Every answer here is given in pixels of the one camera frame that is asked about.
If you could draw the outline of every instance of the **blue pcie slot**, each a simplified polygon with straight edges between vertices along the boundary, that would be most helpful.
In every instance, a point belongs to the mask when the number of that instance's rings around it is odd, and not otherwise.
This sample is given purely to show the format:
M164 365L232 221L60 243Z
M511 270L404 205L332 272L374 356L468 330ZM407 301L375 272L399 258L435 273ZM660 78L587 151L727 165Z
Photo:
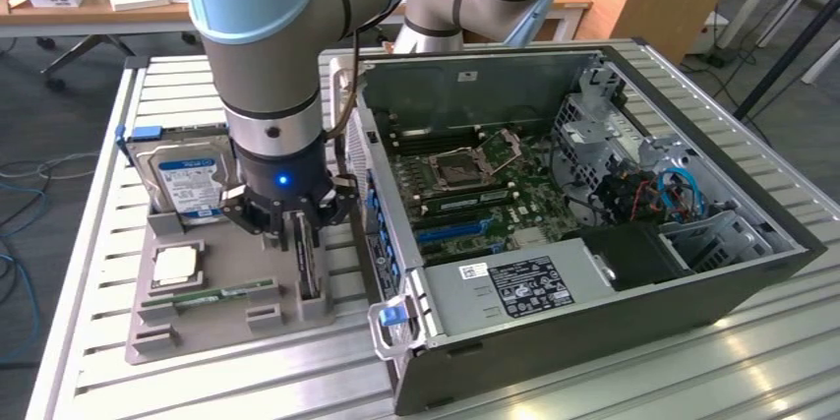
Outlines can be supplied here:
M439 230L427 231L418 234L418 243L430 243L432 241L448 240L450 238L459 238L462 236L480 236L487 233L491 221L492 218L487 218L478 223L456 225Z

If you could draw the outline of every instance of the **chair wheel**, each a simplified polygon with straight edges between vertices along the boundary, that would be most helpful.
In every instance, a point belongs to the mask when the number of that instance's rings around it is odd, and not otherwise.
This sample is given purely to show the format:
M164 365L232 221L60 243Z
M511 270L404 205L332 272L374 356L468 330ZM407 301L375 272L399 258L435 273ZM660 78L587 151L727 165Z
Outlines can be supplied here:
M199 39L192 33L182 33L182 41L187 44L199 44Z
M62 92L67 89L67 83L63 79L50 78L43 83L54 92Z
M55 49L55 40L52 38L38 38L36 43L42 49Z

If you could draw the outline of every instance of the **hard drive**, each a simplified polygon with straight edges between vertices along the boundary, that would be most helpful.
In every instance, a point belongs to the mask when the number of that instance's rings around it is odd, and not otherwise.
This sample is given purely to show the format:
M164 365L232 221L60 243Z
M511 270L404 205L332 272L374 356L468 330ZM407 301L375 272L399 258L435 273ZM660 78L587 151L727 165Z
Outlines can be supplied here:
M126 143L152 208L187 225L224 219L222 192L239 184L227 129L138 127Z

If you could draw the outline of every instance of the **green circuit board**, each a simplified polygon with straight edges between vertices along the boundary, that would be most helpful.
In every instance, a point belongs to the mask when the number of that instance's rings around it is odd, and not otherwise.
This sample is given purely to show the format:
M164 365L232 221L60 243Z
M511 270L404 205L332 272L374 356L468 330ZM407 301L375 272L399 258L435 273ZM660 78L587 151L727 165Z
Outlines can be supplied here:
M488 135L478 147L391 157L430 266L556 242L580 227L542 161L544 145L507 129Z

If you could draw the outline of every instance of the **slotted aluminum surface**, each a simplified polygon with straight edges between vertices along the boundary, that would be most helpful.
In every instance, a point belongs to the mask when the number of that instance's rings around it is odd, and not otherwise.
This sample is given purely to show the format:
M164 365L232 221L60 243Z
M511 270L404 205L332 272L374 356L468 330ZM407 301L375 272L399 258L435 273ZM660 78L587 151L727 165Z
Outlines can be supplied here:
M839 418L840 210L655 51L624 40L607 44L830 251L712 327L411 418ZM332 51L322 58L326 99L328 61L347 53ZM652 134L668 132L668 125L632 91L628 107ZM131 129L135 124L219 120L220 101L204 56L154 58L148 68L126 70L112 129L122 123ZM138 175L110 136L30 418L391 418L388 377L370 341L364 287L347 225L330 228L326 236L338 294L334 326L140 366L127 364L128 308L147 201Z

